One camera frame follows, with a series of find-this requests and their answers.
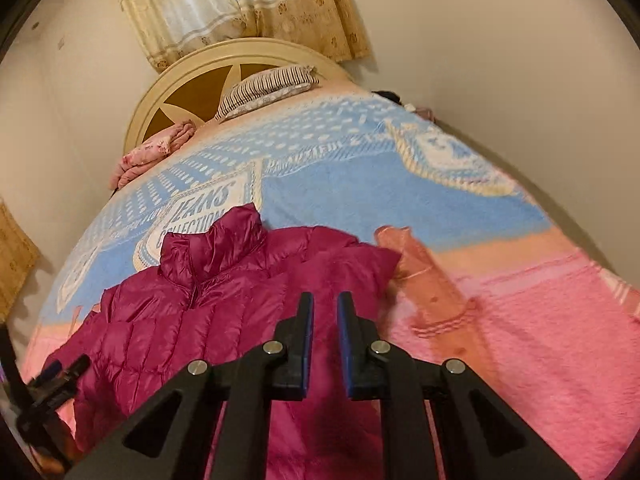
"striped pillow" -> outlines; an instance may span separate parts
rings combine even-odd
[[[313,71],[314,67],[309,65],[288,65],[253,74],[232,86],[231,90],[220,99],[214,118],[221,121],[235,108],[286,87],[302,83],[318,84],[318,78]]]
[[[275,92],[271,92],[270,94],[263,95],[262,97],[258,97],[253,101],[249,101],[247,104],[240,105],[239,107],[234,108],[226,115],[223,121],[239,117],[249,112],[253,112],[258,108],[263,108],[266,105],[276,103],[277,101],[282,101],[287,97],[293,97],[294,95],[302,94],[302,92],[306,92],[308,90],[311,90],[311,83],[301,83],[299,85],[281,88],[280,90],[276,90]]]

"white wall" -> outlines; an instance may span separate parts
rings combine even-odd
[[[395,89],[549,193],[640,285],[640,50],[606,0],[356,0]]]
[[[117,0],[62,0],[43,28],[40,55],[52,95],[92,185],[107,200],[129,120],[158,74]]]
[[[102,205],[66,136],[38,53],[33,41],[15,42],[0,64],[0,196],[42,254],[10,317],[18,354],[58,269]]]

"pink folded blanket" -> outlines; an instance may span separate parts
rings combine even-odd
[[[193,137],[193,121],[181,121],[149,137],[140,146],[124,155],[109,179],[109,189],[122,189],[129,182],[179,150]]]

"cream headboard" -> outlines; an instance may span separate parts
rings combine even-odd
[[[268,38],[242,38],[206,46],[172,64],[140,99],[124,153],[177,121],[201,126],[213,118],[220,96],[252,74],[292,63],[309,64],[324,79],[350,79],[337,63],[306,46]]]

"quilted fabric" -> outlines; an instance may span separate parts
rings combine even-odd
[[[382,476],[380,420],[342,385],[336,301],[354,296],[375,319],[399,255],[325,227],[267,231],[253,204],[235,207],[202,234],[168,233],[160,265],[106,290],[69,341],[50,357],[92,360],[74,403],[76,440],[90,450],[191,360],[219,364],[271,338],[314,295],[308,397],[274,402],[267,478]]]

